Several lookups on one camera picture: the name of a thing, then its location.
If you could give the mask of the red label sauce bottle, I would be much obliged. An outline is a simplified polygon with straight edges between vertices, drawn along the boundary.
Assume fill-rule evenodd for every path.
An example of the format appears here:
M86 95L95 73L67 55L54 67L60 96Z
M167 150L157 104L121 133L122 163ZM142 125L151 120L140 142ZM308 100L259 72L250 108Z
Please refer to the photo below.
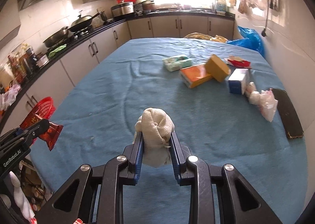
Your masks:
M11 70L17 83L22 85L25 81L25 77L23 76L23 73L21 72L21 69L19 68L18 63L10 55L8 55L8 61L10 62Z

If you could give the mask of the dark soy sauce bottle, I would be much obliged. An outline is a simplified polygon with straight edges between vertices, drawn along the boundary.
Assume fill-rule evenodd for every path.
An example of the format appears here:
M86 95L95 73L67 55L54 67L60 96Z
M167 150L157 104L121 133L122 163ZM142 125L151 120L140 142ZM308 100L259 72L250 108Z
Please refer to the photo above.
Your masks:
M31 77L36 71L36 61L32 57L30 48L22 48L22 63L26 70L27 77Z

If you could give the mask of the dark pot by window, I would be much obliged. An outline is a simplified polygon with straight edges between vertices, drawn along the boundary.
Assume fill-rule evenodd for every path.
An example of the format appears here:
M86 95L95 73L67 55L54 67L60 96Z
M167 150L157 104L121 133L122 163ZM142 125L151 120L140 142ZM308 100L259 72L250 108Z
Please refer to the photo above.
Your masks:
M157 8L154 0L136 0L133 9L137 15L141 15L143 13L155 12Z

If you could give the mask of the blue plastic bag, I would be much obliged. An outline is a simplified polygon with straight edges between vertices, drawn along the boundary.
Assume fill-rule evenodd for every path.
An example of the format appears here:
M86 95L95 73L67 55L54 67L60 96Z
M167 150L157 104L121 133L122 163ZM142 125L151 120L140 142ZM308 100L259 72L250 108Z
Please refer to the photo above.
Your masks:
M262 57L265 58L265 49L263 40L254 29L244 28L238 26L238 32L242 36L241 39L235 39L227 41L227 44L247 48L250 50L257 51Z

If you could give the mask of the silver rice cooker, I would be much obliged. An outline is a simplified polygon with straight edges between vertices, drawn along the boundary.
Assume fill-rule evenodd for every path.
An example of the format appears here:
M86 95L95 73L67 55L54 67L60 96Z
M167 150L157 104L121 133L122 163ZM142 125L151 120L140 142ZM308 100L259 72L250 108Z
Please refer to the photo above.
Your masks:
M134 13L133 2L122 2L111 7L113 18L125 17Z

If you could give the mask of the white blue carton box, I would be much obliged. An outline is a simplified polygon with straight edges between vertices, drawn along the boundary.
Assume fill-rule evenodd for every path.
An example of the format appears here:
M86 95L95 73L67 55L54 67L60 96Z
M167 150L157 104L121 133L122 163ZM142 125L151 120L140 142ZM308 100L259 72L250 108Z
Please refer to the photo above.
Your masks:
M228 79L229 91L232 94L244 95L249 83L249 70L236 68Z

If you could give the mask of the yellow cardboard box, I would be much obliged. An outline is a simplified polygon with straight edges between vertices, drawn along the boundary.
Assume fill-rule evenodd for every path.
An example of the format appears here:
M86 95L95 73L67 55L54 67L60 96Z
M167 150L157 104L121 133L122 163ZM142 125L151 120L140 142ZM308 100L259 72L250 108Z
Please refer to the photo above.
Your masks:
M223 82L231 70L217 55L212 54L205 63L205 69L216 81Z

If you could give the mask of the green rag on counter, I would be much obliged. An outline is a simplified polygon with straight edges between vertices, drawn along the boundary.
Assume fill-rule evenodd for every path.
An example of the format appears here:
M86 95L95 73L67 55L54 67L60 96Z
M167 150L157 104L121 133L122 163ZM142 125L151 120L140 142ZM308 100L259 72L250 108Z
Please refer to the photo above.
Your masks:
M61 46L58 46L57 48L55 48L54 50L51 50L49 53L48 53L48 58L49 59L52 59L58 52L62 51L63 49L65 49L67 47L66 44L63 44Z

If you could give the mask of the black phone case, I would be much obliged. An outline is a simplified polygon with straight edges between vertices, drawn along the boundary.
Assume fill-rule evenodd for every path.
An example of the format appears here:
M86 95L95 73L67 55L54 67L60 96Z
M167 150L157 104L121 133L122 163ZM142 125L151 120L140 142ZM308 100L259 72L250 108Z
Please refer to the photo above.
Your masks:
M274 98L278 101L279 112L287 139L302 138L304 131L290 97L285 90L271 88Z

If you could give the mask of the white plastic bag on counter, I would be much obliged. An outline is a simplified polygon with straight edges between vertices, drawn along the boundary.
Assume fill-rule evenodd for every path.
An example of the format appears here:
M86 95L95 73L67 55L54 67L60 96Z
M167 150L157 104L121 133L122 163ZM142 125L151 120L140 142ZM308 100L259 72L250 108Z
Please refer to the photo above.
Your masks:
M16 100L21 89L19 84L14 84L6 93L0 96L0 111L6 111Z

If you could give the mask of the orange tissue pack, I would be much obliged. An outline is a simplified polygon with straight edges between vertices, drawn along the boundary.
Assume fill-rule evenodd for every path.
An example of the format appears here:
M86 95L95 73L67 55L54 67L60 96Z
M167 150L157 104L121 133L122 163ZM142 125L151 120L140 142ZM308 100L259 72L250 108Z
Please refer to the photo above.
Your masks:
M186 86L190 89L195 88L213 77L206 71L204 64L194 65L179 70L179 75Z

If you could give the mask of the dark frying pan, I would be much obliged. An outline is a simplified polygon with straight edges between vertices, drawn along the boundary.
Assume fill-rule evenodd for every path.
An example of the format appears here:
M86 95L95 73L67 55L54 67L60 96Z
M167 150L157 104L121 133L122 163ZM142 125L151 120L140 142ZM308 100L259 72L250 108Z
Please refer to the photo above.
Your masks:
M46 48L51 48L52 46L56 45L60 41L64 41L68 38L69 29L67 26L61 28L59 31L54 33L53 35L49 36L46 40L43 41Z

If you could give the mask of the white tissue box on counter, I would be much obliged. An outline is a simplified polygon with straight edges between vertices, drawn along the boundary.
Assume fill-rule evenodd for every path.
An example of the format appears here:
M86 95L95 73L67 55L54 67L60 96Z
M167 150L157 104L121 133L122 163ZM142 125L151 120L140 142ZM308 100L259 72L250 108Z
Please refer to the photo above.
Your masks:
M46 54L43 54L42 56L37 56L37 57L38 57L37 65L40 68L42 68L49 62L49 58L47 57Z

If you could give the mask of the blue table cloth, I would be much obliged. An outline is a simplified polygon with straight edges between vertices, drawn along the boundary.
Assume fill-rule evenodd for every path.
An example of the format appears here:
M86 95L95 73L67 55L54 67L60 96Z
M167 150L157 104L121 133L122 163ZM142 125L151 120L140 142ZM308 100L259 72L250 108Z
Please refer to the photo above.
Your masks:
M188 88L166 57L185 54L204 63L212 54L251 62L256 88L283 88L256 51L205 40L136 39L118 48L87 74L56 109L52 121L63 126L53 150L38 140L31 160L52 191L83 164L99 166L133 141L134 126L149 107L164 110L181 144L205 162L234 165L283 223L300 216L307 192L305 141L288 140L279 115L266 121L246 97L229 92L226 82Z

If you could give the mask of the red snack bag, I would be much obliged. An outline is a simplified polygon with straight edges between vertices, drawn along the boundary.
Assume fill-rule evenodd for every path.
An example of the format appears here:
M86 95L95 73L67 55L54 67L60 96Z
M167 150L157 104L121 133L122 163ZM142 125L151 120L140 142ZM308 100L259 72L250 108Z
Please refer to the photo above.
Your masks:
M43 120L46 121L46 123L44 123L44 125L41 126L43 127L43 132L39 134L37 137L45 141L49 150L51 151L53 150L60 136L60 133L64 127L63 125L55 124L36 113L30 112L20 124L20 128L22 130L29 129L31 126L38 125Z

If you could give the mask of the white cloth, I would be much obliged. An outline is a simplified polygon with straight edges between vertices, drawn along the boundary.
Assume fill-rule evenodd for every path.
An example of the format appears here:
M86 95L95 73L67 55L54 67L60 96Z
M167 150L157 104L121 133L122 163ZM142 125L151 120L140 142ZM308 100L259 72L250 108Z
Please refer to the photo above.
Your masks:
M134 128L143 135L145 165L159 168L171 164L170 137L175 131L175 125L164 110L145 109Z

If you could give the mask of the red plastic mesh basket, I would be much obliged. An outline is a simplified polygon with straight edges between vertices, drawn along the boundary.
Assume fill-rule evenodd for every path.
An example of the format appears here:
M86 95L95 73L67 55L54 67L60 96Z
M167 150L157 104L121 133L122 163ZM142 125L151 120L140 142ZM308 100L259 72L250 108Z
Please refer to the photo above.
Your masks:
M40 100L30 112L36 113L45 119L49 119L55 112L55 109L53 99L51 97L45 97Z

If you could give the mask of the wok with lid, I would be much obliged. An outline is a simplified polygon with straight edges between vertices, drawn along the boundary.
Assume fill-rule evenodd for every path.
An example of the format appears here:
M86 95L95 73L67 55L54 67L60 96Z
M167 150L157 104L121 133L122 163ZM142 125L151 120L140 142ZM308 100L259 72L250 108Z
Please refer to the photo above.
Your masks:
M72 22L71 26L68 28L71 32L78 32L84 28L87 28L91 25L92 20L100 15L100 12L97 12L95 15L90 16L78 16L78 19Z

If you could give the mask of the pink white plastic bag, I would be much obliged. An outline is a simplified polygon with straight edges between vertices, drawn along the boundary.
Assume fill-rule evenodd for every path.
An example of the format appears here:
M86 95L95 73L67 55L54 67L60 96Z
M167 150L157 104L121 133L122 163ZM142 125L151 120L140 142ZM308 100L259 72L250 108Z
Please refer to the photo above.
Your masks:
M275 99L271 90L256 89L254 82L249 82L246 86L245 95L250 104L259 108L261 115L266 121L272 122L278 106L278 100Z

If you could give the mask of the yellow wicker chair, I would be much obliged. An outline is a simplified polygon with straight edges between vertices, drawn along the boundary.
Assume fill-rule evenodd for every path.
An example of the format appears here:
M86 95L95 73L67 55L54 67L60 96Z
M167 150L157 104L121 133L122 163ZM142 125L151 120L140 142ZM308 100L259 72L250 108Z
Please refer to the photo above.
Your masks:
M207 35L207 34L198 33L198 32L190 33L190 34L186 35L184 38L208 40L208 41L214 41L214 42L220 42L220 43L227 43L228 42L228 39L223 37L223 36L215 35L213 37L213 36L210 36L210 35Z

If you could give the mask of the red white wrapper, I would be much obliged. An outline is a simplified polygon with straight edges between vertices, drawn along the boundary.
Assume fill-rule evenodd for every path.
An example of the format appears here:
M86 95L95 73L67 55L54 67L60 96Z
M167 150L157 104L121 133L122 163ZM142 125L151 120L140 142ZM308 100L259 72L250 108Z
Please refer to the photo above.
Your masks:
M233 67L236 68L247 68L251 69L251 62L234 55L229 55L228 58L225 58L224 61Z

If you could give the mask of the green tissue pack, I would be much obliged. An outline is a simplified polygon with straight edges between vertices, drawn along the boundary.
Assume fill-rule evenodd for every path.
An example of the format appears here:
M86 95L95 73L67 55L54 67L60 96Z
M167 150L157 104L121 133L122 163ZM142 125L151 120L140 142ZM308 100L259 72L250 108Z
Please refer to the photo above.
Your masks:
M177 71L192 66L192 59L186 55L177 55L162 59L163 66L169 71Z

